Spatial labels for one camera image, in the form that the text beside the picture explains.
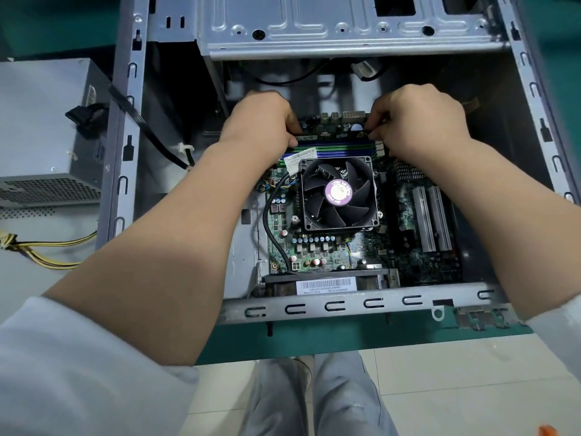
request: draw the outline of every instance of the white sleeve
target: white sleeve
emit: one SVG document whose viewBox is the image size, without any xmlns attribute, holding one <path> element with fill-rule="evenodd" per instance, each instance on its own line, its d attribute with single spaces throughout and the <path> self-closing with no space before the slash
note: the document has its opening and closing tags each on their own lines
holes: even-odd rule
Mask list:
<svg viewBox="0 0 581 436">
<path fill-rule="evenodd" d="M 197 384 L 47 298 L 0 326 L 2 435 L 175 435 Z"/>
<path fill-rule="evenodd" d="M 547 347 L 581 381 L 581 295 L 528 321 Z"/>
</svg>

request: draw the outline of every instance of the cpu fan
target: cpu fan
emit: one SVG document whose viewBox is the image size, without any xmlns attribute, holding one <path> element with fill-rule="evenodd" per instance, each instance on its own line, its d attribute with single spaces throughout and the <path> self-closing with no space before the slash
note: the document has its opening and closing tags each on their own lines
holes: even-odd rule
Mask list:
<svg viewBox="0 0 581 436">
<path fill-rule="evenodd" d="M 348 231 L 379 224 L 369 157 L 301 161 L 306 231 Z"/>
</svg>

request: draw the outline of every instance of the white pci slot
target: white pci slot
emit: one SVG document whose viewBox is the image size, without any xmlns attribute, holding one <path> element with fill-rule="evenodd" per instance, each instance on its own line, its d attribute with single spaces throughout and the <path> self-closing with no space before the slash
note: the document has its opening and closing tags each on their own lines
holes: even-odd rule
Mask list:
<svg viewBox="0 0 581 436">
<path fill-rule="evenodd" d="M 440 187 L 434 186 L 428 188 L 428 195 L 434 218 L 434 227 L 438 234 L 438 246 L 441 251 L 452 250 L 452 242 L 450 241 L 450 232 L 448 231 L 448 223 L 446 221 L 444 203 L 441 199 Z"/>
<path fill-rule="evenodd" d="M 422 241 L 422 249 L 424 252 L 435 252 L 436 243 L 434 242 L 434 234 L 432 231 L 432 221 L 430 220 L 426 190 L 424 187 L 417 187 L 414 188 L 413 194 L 415 213 L 418 218 L 419 238 Z"/>
</svg>

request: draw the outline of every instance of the screw hole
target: screw hole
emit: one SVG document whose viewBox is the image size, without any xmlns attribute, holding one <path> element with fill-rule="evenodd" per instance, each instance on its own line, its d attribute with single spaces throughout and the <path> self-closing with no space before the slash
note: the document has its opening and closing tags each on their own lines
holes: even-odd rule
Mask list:
<svg viewBox="0 0 581 436">
<path fill-rule="evenodd" d="M 424 27 L 422 28 L 422 33 L 423 33 L 425 36 L 432 36 L 433 34 L 435 34 L 435 33 L 436 33 L 436 31 L 434 30 L 434 28 L 433 28 L 432 26 L 424 26 Z"/>
<path fill-rule="evenodd" d="M 252 38 L 254 38 L 257 41 L 262 41 L 265 37 L 266 33 L 264 30 L 257 29 L 254 32 L 252 32 Z"/>
</svg>

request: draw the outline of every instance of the tiled floor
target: tiled floor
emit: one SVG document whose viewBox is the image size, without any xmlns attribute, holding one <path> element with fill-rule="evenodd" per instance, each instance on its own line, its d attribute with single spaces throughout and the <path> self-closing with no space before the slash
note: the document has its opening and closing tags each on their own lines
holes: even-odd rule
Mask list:
<svg viewBox="0 0 581 436">
<path fill-rule="evenodd" d="M 536 335 L 360 353 L 402 436 L 579 434 L 581 386 Z M 254 364 L 202 366 L 182 436 L 236 435 Z"/>
</svg>

